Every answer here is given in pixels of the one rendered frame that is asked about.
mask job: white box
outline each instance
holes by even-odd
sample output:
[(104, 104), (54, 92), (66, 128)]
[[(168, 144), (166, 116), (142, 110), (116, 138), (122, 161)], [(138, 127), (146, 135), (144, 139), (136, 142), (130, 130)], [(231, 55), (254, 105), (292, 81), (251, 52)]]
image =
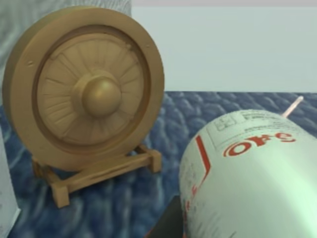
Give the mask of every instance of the white box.
[(0, 128), (0, 238), (8, 237), (19, 213)]

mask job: white wall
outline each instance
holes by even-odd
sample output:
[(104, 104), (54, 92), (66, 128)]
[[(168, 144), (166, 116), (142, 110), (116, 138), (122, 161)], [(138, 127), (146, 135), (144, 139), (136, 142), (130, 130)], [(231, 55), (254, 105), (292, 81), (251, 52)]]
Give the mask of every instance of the white wall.
[(135, 1), (132, 16), (158, 45), (167, 91), (317, 92), (317, 8)]
[(0, 0), (0, 89), (6, 60), (20, 35), (50, 12), (74, 5), (96, 5), (131, 15), (130, 0)]

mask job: decorative disc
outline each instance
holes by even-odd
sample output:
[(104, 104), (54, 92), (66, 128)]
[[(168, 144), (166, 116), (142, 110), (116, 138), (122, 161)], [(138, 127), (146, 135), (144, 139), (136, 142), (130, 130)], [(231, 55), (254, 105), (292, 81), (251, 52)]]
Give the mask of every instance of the decorative disc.
[(132, 18), (70, 7), (32, 26), (16, 44), (3, 104), (37, 160), (76, 171), (133, 150), (160, 109), (159, 52)]

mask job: red stripe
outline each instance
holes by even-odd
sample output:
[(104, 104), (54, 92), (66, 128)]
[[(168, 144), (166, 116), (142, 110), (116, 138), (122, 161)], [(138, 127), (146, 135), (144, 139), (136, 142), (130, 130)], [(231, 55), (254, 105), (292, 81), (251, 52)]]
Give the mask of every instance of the red stripe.
[(202, 183), (203, 183), (204, 180), (206, 179), (207, 175), (209, 174), (209, 171), (211, 169), (211, 164), (210, 164), (206, 149), (204, 147), (203, 140), (200, 137), (200, 135), (198, 135), (196, 137), (196, 143), (198, 145), (198, 149), (199, 149), (200, 155), (203, 159), (204, 167), (206, 169), (206, 173), (205, 173), (205, 176), (204, 176), (203, 181), (202, 181)]

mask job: blue textured surface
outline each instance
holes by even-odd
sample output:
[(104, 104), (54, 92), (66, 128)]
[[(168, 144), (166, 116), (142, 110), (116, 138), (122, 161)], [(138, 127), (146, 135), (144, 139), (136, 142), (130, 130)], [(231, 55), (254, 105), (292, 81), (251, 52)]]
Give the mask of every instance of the blue textured surface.
[[(163, 170), (147, 169), (110, 179), (71, 194), (57, 209), (49, 187), (33, 177), (29, 152), (8, 125), (0, 124), (13, 186), (22, 213), (10, 238), (141, 238), (178, 193), (178, 167), (191, 137), (207, 122), (241, 109), (284, 112), (298, 97), (278, 93), (168, 92), (145, 143), (162, 152)], [(317, 136), (317, 95), (306, 94), (290, 119)]]

